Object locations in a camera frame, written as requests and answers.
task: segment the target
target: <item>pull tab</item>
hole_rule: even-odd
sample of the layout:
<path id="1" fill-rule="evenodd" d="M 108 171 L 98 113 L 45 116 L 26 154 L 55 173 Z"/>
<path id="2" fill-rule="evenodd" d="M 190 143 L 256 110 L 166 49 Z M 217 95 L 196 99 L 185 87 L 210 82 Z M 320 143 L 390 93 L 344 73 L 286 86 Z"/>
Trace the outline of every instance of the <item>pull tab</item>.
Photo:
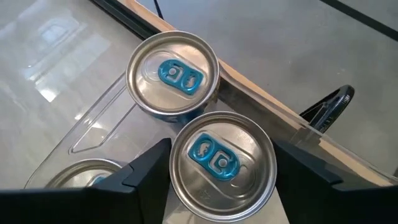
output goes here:
<path id="1" fill-rule="evenodd" d="M 218 180 L 230 180 L 239 172 L 236 154 L 208 134 L 199 136 L 188 155 Z"/>
<path id="2" fill-rule="evenodd" d="M 202 73 L 176 59 L 161 63 L 157 73 L 164 83 L 183 91 L 187 95 L 193 95 L 203 80 Z"/>

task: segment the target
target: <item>black cable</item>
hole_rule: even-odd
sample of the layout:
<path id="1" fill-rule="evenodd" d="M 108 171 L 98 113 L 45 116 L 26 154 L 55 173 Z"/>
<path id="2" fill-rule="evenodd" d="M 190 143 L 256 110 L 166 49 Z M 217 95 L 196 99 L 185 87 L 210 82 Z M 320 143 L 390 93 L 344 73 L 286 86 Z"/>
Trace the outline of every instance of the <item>black cable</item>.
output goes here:
<path id="1" fill-rule="evenodd" d="M 163 15 L 162 15 L 162 11 L 160 10 L 159 3 L 157 3 L 157 0 L 154 0 L 154 3 L 155 3 L 157 15 L 158 15 L 161 19 L 163 19 Z"/>

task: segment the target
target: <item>can top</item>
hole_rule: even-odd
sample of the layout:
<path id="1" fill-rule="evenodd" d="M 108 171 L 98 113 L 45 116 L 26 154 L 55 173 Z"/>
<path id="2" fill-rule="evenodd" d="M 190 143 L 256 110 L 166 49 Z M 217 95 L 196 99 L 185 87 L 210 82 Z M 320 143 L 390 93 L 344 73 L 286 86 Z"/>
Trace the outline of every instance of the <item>can top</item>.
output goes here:
<path id="1" fill-rule="evenodd" d="M 260 210 L 272 195 L 276 170 L 267 134 L 231 112 L 207 113 L 188 123 L 170 155 L 177 196 L 213 222 L 236 222 Z"/>
<path id="2" fill-rule="evenodd" d="M 121 165 L 107 159 L 85 159 L 59 172 L 45 187 L 89 187 L 119 169 Z"/>
<path id="3" fill-rule="evenodd" d="M 214 92 L 219 65 L 201 38 L 182 31 L 149 37 L 133 52 L 127 88 L 147 111 L 173 116 L 198 108 Z"/>

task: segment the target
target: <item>can lid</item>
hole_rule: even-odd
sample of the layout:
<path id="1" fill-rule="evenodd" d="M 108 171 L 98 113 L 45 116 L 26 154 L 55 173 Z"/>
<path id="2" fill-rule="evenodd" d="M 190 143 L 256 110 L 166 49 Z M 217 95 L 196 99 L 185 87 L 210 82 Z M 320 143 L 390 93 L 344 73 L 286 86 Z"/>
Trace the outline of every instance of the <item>can lid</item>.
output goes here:
<path id="1" fill-rule="evenodd" d="M 213 222 L 236 222 L 260 210 L 272 195 L 276 172 L 267 134 L 231 112 L 207 113 L 188 123 L 170 155 L 177 196 Z"/>
<path id="2" fill-rule="evenodd" d="M 121 168 L 121 165 L 107 159 L 85 159 L 59 172 L 45 187 L 89 187 Z"/>
<path id="3" fill-rule="evenodd" d="M 206 102 L 219 79 L 214 51 L 201 38 L 182 31 L 149 37 L 133 52 L 127 88 L 143 108 L 161 115 L 186 113 Z"/>

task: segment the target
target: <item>concrete floor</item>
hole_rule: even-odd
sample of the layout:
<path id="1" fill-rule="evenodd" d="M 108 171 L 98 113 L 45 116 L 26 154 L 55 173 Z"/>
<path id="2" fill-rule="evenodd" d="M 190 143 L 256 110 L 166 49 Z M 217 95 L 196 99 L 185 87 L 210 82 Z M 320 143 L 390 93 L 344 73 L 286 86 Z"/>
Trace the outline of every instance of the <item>concrete floor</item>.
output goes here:
<path id="1" fill-rule="evenodd" d="M 396 1 L 341 0 L 398 29 Z M 139 0 L 155 12 L 152 0 Z M 326 132 L 393 174 L 398 167 L 398 43 L 321 1 L 159 1 L 167 22 L 301 112 L 341 85 L 353 101 Z"/>

